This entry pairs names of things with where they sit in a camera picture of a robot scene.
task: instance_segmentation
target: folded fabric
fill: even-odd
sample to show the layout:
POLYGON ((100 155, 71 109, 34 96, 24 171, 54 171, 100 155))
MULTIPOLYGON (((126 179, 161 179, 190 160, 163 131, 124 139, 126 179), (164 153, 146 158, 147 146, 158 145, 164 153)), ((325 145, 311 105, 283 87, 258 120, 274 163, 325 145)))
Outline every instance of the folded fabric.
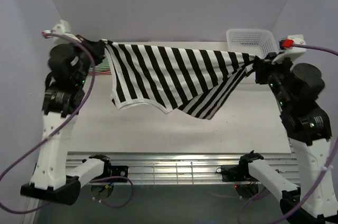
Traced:
POLYGON ((211 119, 252 68, 255 55, 107 41, 111 99, 118 109, 150 104, 211 119))

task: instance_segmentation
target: towel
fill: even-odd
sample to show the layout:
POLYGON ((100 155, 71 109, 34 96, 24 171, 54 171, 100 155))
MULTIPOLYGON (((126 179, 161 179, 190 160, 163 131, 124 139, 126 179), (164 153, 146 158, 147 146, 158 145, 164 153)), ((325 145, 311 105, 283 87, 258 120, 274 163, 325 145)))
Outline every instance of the towel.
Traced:
POLYGON ((149 104, 211 119, 252 69, 253 54, 106 42, 117 109, 149 104))

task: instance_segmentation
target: wall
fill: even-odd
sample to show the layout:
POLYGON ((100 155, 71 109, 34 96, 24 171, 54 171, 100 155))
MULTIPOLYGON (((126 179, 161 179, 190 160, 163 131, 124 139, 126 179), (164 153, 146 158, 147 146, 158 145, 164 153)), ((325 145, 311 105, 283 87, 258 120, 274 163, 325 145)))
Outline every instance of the wall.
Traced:
POLYGON ((224 41, 272 29, 287 0, 53 0, 75 32, 114 41, 224 41))
MULTIPOLYGON (((276 39, 290 34, 303 34, 310 45, 319 45, 338 50, 338 0, 288 0, 280 14, 273 33, 276 39)), ((331 119, 333 139, 338 135, 338 58, 334 55, 307 51, 297 62, 317 66, 323 74, 326 88, 318 103, 331 119)), ((338 171, 333 171, 336 191, 338 171)))
MULTIPOLYGON (((51 41, 41 38, 60 15, 51 0, 0 0, 0 171, 41 140, 41 106, 51 41)), ((4 177, 0 199, 24 210, 20 186, 29 181, 37 153, 4 177)), ((22 216, 0 210, 0 223, 20 223, 22 216)))

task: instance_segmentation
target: red connector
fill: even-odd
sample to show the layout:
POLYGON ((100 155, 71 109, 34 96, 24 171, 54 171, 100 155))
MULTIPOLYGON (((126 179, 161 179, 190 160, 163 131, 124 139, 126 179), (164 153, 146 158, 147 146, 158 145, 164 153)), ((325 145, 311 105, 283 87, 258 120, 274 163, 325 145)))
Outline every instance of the red connector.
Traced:
POLYGON ((294 43, 294 40, 291 40, 291 39, 286 39, 284 40, 282 46, 284 48, 290 48, 292 46, 292 44, 294 43))

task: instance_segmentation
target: basket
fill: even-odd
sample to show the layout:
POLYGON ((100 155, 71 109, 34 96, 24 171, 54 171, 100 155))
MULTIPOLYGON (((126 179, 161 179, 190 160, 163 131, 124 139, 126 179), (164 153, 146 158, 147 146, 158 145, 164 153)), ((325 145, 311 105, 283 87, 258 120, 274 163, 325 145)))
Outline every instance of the basket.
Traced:
POLYGON ((227 42, 228 51, 251 53, 262 59, 269 52, 278 53, 274 35, 268 30, 228 30, 227 42))

